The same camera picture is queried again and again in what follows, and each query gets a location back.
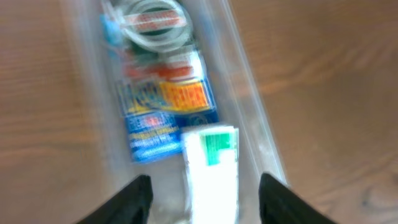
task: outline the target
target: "yellow label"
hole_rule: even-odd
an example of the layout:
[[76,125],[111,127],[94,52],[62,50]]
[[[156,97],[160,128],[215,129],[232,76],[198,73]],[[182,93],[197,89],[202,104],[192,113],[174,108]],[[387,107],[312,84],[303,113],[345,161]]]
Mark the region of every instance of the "yellow label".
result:
[[145,113],[151,110],[195,112],[210,108],[208,95],[202,82],[146,83],[132,94],[128,103],[130,113]]

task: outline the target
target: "plastic container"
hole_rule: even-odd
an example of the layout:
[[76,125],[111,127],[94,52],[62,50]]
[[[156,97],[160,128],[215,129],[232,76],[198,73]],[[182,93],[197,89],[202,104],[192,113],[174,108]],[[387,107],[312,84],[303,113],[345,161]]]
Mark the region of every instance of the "plastic container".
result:
[[[200,41],[220,118],[239,128],[239,222],[260,223],[257,193],[261,174],[271,173],[282,183],[286,179],[231,9],[225,0],[183,3]],[[68,1],[66,7],[87,102],[101,130],[98,147],[108,179],[107,186],[101,187],[111,195],[135,176],[148,174],[154,188],[149,223],[169,224],[187,218],[182,155],[147,165],[131,162],[118,102],[106,80],[106,66],[112,65],[106,63],[108,56],[102,46],[100,0]]]

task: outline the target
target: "clear plastic box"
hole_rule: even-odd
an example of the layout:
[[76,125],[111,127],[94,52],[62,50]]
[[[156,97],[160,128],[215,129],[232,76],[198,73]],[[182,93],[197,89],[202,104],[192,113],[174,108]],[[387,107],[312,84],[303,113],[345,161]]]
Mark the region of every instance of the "clear plastic box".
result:
[[[139,165],[131,162],[117,99],[111,94],[104,66],[100,0],[67,1],[73,45],[80,56],[80,72],[91,103],[92,118],[100,127],[104,176],[113,194],[139,174],[152,177],[154,202],[149,223],[169,224],[187,218],[185,171],[181,155]],[[239,222],[260,223],[258,186],[263,172],[282,183],[286,179],[239,39],[227,0],[184,1],[203,51],[216,103],[223,122],[239,128]]]

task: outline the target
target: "wooden table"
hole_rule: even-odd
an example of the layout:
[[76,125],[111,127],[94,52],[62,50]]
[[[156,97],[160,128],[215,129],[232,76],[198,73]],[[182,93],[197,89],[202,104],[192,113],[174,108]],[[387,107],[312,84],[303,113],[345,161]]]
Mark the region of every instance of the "wooden table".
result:
[[[232,3],[292,188],[340,223],[398,223],[398,3]],[[2,221],[71,223],[111,192],[68,24],[55,0],[0,14]]]

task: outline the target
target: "blue and yellow packet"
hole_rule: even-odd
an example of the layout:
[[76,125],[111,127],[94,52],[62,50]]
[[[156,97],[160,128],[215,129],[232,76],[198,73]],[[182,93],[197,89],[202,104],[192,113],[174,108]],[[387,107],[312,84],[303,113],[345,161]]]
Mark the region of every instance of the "blue and yellow packet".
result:
[[[109,16],[101,20],[111,61],[109,76],[116,86],[134,161],[152,162],[181,153],[181,128],[219,121],[193,37],[169,54],[147,54],[132,49],[131,40],[124,39],[120,25]],[[145,63],[148,55],[155,57]],[[136,77],[138,68],[147,76]]]

